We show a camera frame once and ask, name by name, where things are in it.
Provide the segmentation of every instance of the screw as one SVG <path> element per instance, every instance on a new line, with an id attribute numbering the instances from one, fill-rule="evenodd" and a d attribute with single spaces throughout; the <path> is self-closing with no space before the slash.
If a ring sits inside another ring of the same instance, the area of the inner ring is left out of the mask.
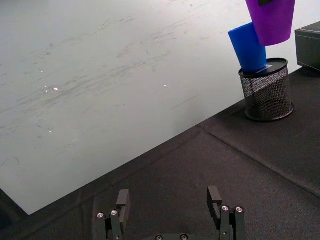
<path id="1" fill-rule="evenodd" d="M 98 219 L 102 219 L 104 217 L 104 213 L 103 212 L 99 212 L 96 217 Z"/>
<path id="2" fill-rule="evenodd" d="M 238 212 L 238 213 L 242 213 L 244 210 L 241 208 L 241 207 L 239 207 L 239 206 L 237 206 L 236 208 L 235 208 L 235 210 Z"/>
<path id="3" fill-rule="evenodd" d="M 229 208 L 227 206 L 222 206 L 223 211 L 229 211 Z"/>
<path id="4" fill-rule="evenodd" d="M 188 240 L 188 236 L 185 235 L 185 234 L 182 234 L 182 235 L 180 236 L 180 239 L 181 239 L 181 240 Z"/>
<path id="5" fill-rule="evenodd" d="M 118 213 L 117 210 L 112 210 L 112 211 L 111 211 L 111 215 L 113 215 L 113 216 L 114 216 L 114 215 L 117 215 L 117 213 Z"/>

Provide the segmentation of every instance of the black fabric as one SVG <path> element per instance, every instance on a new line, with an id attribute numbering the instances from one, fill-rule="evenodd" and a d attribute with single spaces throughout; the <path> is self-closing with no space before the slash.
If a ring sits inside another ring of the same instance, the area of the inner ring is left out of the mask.
<path id="1" fill-rule="evenodd" d="M 290 75 L 295 110 L 285 119 L 248 121 L 244 108 L 212 118 L 207 131 L 227 145 L 320 197 L 320 74 Z"/>
<path id="2" fill-rule="evenodd" d="M 28 214 L 0 189 L 0 231 L 27 216 Z"/>
<path id="3" fill-rule="evenodd" d="M 0 239 L 94 240 L 97 213 L 114 208 L 125 188 L 131 194 L 127 239 L 181 232 L 217 239 L 206 204 L 209 185 L 226 204 L 245 208 L 249 240 L 319 239 L 320 171 L 311 164 L 317 163 L 312 134 L 319 131 L 320 75 L 302 69 L 290 77 L 296 110 L 288 118 L 253 122 L 239 102 L 0 231 Z M 304 141 L 299 145 L 293 136 Z"/>

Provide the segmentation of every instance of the blue cup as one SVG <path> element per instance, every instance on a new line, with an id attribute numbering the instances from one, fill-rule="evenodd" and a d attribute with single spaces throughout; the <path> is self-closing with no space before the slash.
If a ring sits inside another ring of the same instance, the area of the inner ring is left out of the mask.
<path id="1" fill-rule="evenodd" d="M 255 72 L 267 65 L 266 47 L 259 43 L 254 24 L 228 32 L 243 72 Z"/>

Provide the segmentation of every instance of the purple cup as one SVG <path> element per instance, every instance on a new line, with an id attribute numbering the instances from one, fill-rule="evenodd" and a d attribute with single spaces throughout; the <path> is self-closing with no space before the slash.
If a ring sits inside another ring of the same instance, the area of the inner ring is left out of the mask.
<path id="1" fill-rule="evenodd" d="M 259 0 L 245 1 L 261 45 L 280 44 L 290 38 L 295 0 L 271 0 L 261 5 Z"/>

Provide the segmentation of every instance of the mesh pencil holder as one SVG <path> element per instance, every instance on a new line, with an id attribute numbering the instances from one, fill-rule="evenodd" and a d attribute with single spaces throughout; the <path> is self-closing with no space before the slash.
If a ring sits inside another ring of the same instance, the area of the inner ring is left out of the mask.
<path id="1" fill-rule="evenodd" d="M 249 119 L 275 121 L 294 111 L 287 64 L 284 58 L 270 58 L 264 70 L 239 71 Z"/>

